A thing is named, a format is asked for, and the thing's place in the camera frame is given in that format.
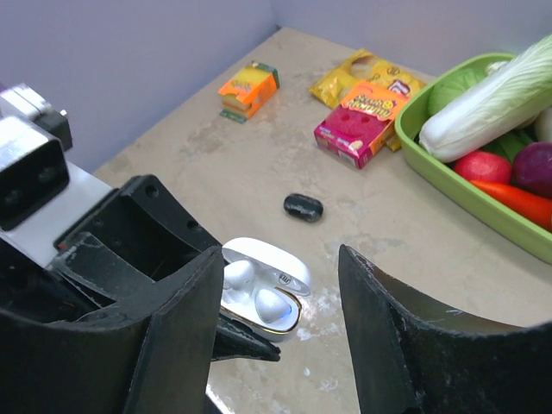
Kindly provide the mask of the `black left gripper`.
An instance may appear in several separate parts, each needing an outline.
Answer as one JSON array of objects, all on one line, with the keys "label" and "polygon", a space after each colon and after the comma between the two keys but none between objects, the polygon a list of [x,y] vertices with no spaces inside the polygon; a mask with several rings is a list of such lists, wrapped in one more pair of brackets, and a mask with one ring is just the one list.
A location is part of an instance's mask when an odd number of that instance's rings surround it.
[{"label": "black left gripper", "polygon": [[156,176],[134,176],[55,240],[66,250],[53,267],[2,240],[1,308],[36,322],[101,329],[144,319],[143,356],[168,342],[191,344],[192,354],[204,351],[214,361],[276,362],[278,347],[220,312],[219,245]]}]

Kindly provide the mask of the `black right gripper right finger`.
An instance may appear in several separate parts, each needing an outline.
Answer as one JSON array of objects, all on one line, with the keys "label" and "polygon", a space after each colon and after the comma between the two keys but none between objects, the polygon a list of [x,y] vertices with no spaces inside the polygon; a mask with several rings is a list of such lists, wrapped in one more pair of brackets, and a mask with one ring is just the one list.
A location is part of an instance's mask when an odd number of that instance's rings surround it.
[{"label": "black right gripper right finger", "polygon": [[550,412],[550,323],[457,310],[345,245],[338,279],[361,412]]}]

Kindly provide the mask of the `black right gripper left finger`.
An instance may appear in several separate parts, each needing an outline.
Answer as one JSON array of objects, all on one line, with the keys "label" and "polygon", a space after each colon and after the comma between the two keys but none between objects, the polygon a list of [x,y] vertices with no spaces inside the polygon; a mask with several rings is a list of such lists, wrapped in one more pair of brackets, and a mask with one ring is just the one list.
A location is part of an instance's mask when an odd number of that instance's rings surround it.
[{"label": "black right gripper left finger", "polygon": [[119,328],[1,313],[4,413],[200,413],[210,356],[161,342],[143,356],[142,319]]}]

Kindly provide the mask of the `white earbud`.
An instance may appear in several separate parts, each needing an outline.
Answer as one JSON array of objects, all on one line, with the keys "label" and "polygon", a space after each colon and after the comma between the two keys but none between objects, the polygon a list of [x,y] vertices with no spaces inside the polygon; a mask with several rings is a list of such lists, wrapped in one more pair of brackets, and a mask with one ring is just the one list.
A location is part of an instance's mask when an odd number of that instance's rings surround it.
[{"label": "white earbud", "polygon": [[292,307],[279,294],[268,289],[257,292],[254,304],[263,323],[274,323],[292,312]]},{"label": "white earbud", "polygon": [[248,260],[234,261],[224,268],[224,290],[249,293],[253,281],[254,265]]}]

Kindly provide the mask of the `white earbud charging case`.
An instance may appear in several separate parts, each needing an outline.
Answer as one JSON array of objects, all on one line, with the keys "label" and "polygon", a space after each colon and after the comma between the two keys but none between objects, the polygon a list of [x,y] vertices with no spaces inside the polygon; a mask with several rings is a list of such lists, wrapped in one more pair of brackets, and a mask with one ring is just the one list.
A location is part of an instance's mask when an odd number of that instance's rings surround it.
[{"label": "white earbud charging case", "polygon": [[[232,321],[245,324],[270,342],[291,339],[302,316],[299,299],[311,294],[311,273],[308,267],[293,254],[249,237],[227,241],[222,245],[222,253],[224,267],[234,261],[250,261],[254,265],[254,281],[249,293],[223,289],[221,313]],[[279,294],[292,307],[292,312],[274,323],[263,323],[254,304],[260,289]]]}]

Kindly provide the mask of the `black earbud charging case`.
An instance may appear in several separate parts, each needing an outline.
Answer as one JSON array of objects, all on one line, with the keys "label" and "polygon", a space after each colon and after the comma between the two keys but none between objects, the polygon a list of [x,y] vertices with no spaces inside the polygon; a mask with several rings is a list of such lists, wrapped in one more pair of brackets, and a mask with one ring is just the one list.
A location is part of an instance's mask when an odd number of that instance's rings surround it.
[{"label": "black earbud charging case", "polygon": [[323,204],[316,198],[300,193],[292,193],[286,196],[283,208],[290,216],[308,223],[315,223],[323,216]]}]

